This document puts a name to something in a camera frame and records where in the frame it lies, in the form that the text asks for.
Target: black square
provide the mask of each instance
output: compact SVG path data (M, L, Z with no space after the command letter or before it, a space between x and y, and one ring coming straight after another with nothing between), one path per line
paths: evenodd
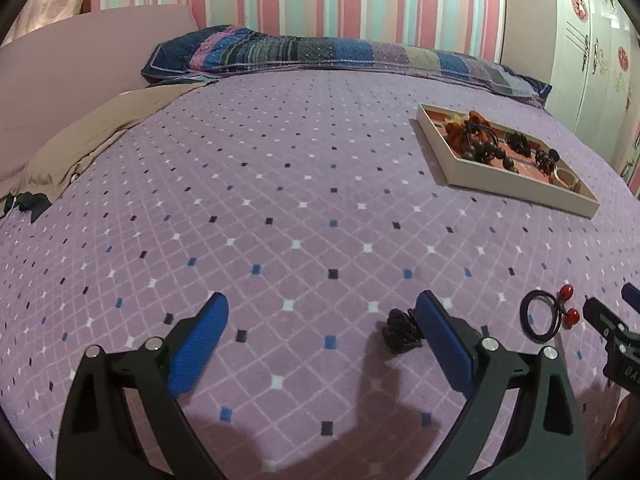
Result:
M333 436L334 435L334 424L331 421L322 421L320 423L320 435L322 435L322 436Z

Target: red bead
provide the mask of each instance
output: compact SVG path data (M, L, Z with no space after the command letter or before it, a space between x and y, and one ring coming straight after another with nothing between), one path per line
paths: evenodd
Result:
M574 308L570 308L566 311L566 315L564 316L564 324L567 328L571 328L572 326L577 325L580 322L580 313Z
M568 283L560 287L560 293L558 296L561 301L569 301L574 294L574 288Z

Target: blue gripper pad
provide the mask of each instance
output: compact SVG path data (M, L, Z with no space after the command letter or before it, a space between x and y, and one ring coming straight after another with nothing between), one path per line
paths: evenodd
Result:
M432 300L422 292L415 300L414 317L449 386L468 399L476 390L472 360L449 324L449 314L437 300Z
M625 300L633 310L640 312L640 290L631 283L622 286L622 299Z
M199 314L199 322L171 361L167 388L174 399L193 390L229 319L229 303L223 294L203 308L207 309L206 312Z

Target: cardboard tray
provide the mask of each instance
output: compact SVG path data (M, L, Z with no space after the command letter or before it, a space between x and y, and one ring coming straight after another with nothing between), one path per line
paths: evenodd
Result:
M437 108L421 104L418 106L416 113L416 120L420 124L424 136L429 141L448 184L509 196L526 202L534 202L586 218L593 218L596 214L600 203L582 181L578 183L575 188L576 190L572 191L561 186L556 186L555 184L543 182L531 176L511 173L511 171L504 170L503 168L496 168L495 166L459 158L449 147L436 124L434 124L433 120L429 117L429 111L452 118L463 116L468 112L455 112L447 110L446 108ZM515 133L515 130L512 128L502 126L501 124L490 124L495 130L501 130L507 134ZM542 140L529 135L526 135L526 137L532 140L532 142L539 144L543 150L549 150L549 146ZM569 170L578 176L562 159L556 166Z

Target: cabinet handle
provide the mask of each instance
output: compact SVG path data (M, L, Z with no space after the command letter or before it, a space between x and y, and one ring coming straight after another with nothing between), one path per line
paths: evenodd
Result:
M593 44L593 73L596 73L598 69L598 51L600 49L600 43L598 42L598 38L596 38L595 43Z
M582 53L582 71L587 68L587 62L589 61L589 35L584 37L584 51Z

